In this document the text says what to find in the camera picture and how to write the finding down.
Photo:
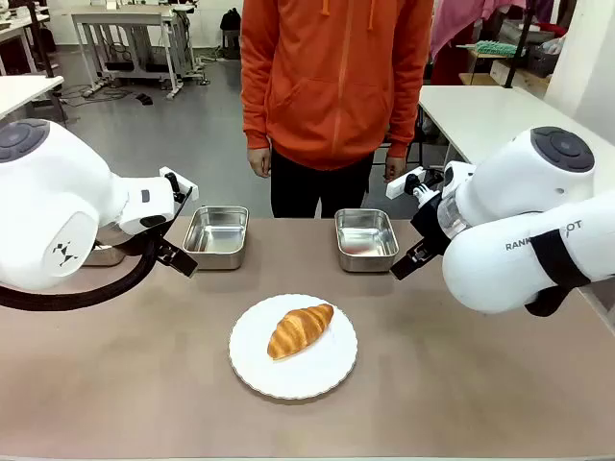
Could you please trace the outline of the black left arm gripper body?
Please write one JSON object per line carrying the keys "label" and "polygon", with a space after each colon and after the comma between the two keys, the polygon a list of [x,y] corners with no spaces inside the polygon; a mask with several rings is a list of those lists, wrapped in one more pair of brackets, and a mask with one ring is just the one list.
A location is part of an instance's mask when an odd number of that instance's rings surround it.
{"label": "black left arm gripper body", "polygon": [[169,250],[166,240],[160,235],[151,235],[147,244],[147,256],[149,259],[159,262],[169,262]]}

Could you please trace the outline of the person's left hand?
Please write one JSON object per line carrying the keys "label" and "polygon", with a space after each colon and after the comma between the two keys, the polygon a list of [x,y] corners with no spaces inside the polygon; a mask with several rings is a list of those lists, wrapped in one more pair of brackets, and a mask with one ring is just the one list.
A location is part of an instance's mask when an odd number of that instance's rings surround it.
{"label": "person's left hand", "polygon": [[387,156],[384,166],[384,180],[392,182],[400,178],[406,171],[406,159]]}

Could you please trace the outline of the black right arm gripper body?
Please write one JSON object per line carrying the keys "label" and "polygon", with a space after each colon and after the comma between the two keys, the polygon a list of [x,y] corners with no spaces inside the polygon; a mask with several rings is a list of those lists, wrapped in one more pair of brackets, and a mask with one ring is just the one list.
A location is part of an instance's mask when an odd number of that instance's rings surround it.
{"label": "black right arm gripper body", "polygon": [[422,236],[412,247],[416,255],[443,255],[451,243],[438,222],[437,210],[441,201],[439,191],[423,193],[419,198],[418,211],[411,219],[412,226]]}

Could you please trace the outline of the person's right hand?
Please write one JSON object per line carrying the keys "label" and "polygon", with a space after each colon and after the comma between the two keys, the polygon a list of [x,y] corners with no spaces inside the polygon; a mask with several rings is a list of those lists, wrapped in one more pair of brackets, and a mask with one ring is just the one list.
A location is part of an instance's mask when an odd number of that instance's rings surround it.
{"label": "person's right hand", "polygon": [[271,149],[258,148],[247,150],[248,162],[254,173],[261,178],[270,177],[271,169]]}

